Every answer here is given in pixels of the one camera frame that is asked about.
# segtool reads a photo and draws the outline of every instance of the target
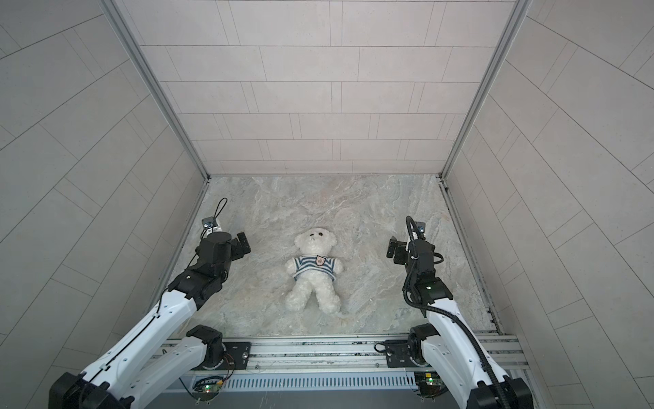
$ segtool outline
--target stuffed animal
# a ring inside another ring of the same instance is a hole
[[[302,311],[313,291],[325,314],[336,313],[341,308],[341,299],[334,292],[334,280],[343,272],[343,263],[327,257],[335,245],[334,233],[323,228],[313,228],[295,237],[295,246],[302,255],[286,263],[286,271],[295,279],[295,287],[286,296],[286,308],[290,311]]]

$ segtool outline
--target teddy bear's face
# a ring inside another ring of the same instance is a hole
[[[336,236],[329,230],[312,228],[308,232],[298,234],[295,237],[295,245],[300,248],[302,254],[326,256],[336,245]]]

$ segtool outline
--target marble floor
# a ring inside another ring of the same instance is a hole
[[[426,223],[427,240],[445,256],[436,266],[437,276],[454,294],[470,326],[494,329],[433,175],[211,179],[175,271],[188,264],[199,241],[200,220],[213,214],[222,197],[229,202],[218,218],[221,227],[233,236],[244,231],[252,253],[232,263],[223,290],[179,333],[204,324],[229,337],[379,334],[407,332],[425,323],[402,298],[404,268],[385,256],[391,236],[405,240],[406,215]],[[336,315],[323,314],[315,295],[301,312],[284,306],[294,284],[284,264],[299,255],[295,236],[312,227],[326,228],[338,238],[329,254],[345,266],[334,283],[343,302]]]

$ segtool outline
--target white teddy bear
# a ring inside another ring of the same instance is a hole
[[[334,233],[314,228],[295,237],[295,246],[302,256],[286,263],[286,271],[295,279],[295,287],[286,296],[286,308],[302,311],[311,293],[316,292],[318,306],[325,314],[333,314],[341,308],[341,299],[334,292],[336,274],[343,272],[343,263],[327,257],[336,245]]]

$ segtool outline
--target teddy bear's ear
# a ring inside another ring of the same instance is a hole
[[[335,246],[336,245],[336,235],[329,230],[326,231],[327,233],[327,243],[329,243],[330,246]]]
[[[295,247],[300,249],[302,248],[303,243],[304,243],[304,233],[300,233],[297,236],[295,236]]]

